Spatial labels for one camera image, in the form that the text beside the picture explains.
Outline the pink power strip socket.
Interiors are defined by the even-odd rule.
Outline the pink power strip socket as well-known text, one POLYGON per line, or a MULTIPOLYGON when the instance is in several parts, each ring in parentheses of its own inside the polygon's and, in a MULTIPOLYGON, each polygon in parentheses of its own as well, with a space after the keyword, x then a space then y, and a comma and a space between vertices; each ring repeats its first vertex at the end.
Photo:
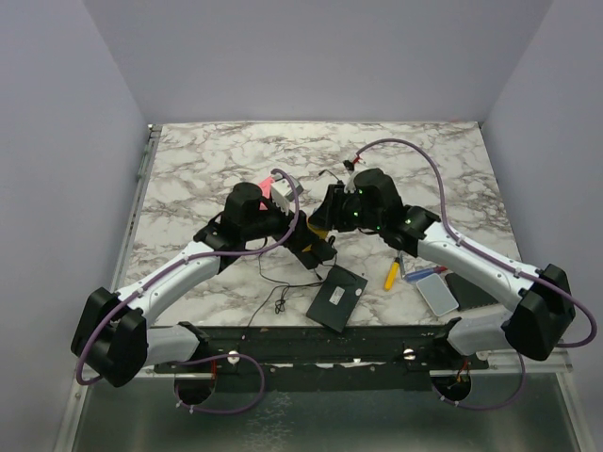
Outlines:
POLYGON ((262 201, 260 202, 261 211, 268 211, 272 206, 271 188, 274 182, 274 176, 270 175, 258 184, 262 195, 262 201))

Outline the black adapter with cord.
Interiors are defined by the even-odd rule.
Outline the black adapter with cord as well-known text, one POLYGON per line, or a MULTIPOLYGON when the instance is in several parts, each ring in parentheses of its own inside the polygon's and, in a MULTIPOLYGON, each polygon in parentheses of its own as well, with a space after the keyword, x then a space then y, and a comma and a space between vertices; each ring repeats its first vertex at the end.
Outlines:
POLYGON ((345 183, 343 182, 343 180, 341 178, 339 178, 337 175, 335 175, 332 171, 330 171, 329 169, 322 169, 319 173, 318 176, 323 176, 323 175, 329 175, 331 177, 333 177, 335 179, 335 182, 337 185, 339 186, 344 186, 345 183))

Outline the yellow plug adapter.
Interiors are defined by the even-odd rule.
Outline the yellow plug adapter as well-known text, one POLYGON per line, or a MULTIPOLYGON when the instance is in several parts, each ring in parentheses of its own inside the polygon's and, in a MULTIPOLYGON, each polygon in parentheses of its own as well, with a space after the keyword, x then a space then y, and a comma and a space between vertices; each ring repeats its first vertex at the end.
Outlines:
POLYGON ((301 251, 303 253, 314 253, 323 255, 329 249, 327 242, 328 232, 313 226, 309 221, 305 222, 305 229, 301 235, 301 251))

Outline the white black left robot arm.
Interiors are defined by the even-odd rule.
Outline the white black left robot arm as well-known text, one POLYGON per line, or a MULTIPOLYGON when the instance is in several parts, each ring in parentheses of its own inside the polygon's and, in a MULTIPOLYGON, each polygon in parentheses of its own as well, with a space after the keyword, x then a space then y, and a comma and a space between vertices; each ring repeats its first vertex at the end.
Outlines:
POLYGON ((104 379, 114 387, 144 367, 179 363, 190 372, 207 363, 206 336, 188 322, 155 329, 157 319, 194 287, 214 278, 243 256, 255 256, 249 242, 273 239, 302 253, 316 235, 306 226, 296 180, 272 181, 267 189, 235 185, 220 213, 211 218, 169 262, 111 292, 92 292, 76 327, 71 351, 81 385, 104 379))

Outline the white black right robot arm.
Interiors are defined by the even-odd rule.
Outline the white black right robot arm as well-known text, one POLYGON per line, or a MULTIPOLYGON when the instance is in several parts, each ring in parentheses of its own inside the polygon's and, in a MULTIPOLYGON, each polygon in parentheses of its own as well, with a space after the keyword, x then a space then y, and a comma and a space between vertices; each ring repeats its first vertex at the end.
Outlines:
POLYGON ((576 316, 573 304, 563 297, 569 289, 563 270, 509 260, 460 235, 435 213, 404 203, 381 169, 358 172, 351 183, 330 185, 309 224, 340 233, 369 230, 394 250, 446 267, 504 308, 493 315, 449 321, 432 346, 440 366, 453 368, 484 350, 512 348, 534 361, 549 357, 576 316))

